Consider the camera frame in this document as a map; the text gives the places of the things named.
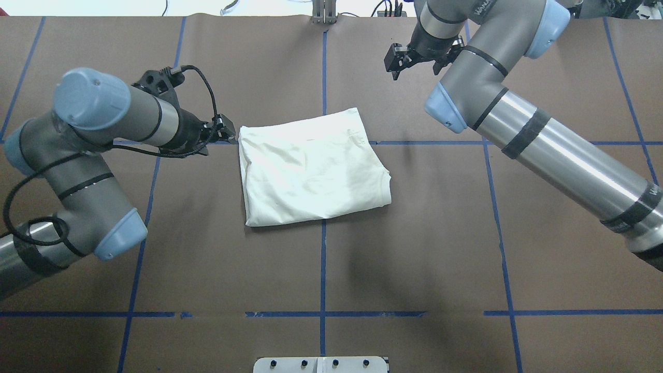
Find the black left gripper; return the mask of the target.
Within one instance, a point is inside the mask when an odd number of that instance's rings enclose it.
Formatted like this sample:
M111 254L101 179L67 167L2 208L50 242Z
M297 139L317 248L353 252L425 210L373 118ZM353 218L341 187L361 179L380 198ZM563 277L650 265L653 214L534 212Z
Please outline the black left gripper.
M178 110L179 127L174 137L174 154L177 156L208 156L209 142L237 142L234 123L225 115L218 114L203 121L185 109Z

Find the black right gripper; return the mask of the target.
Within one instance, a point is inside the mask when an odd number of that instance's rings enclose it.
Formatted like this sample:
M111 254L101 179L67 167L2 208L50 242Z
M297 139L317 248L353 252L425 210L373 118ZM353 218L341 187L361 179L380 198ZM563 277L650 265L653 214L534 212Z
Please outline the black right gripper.
M422 62L434 62L433 73L437 76L443 68L452 64L466 47L462 36L438 38L417 24L407 46L391 44L384 57L384 68L398 80L401 71Z

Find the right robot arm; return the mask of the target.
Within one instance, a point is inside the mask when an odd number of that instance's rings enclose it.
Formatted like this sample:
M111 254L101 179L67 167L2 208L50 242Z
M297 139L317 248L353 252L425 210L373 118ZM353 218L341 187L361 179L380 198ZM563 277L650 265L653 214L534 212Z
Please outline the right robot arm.
M477 132L662 268L661 188L567 128L504 80L522 58L537 59L561 36L570 12L557 1L414 1L410 42L392 44L384 66L433 62L440 81L425 101L452 132Z

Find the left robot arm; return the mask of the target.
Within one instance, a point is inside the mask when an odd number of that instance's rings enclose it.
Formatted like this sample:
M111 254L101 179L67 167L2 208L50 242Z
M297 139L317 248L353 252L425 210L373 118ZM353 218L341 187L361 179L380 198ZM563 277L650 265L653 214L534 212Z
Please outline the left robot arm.
M7 137L9 163L24 174L2 210L2 299L68 269L90 254L102 261L140 244L148 231L102 154L117 139L153 146L156 157L208 155L211 142L237 141L234 124L219 113L201 120L180 106L175 88L192 65L148 70L135 83L92 68L67 71L54 90L53 107ZM31 180L45 179L62 204L52 215L22 224L10 205Z

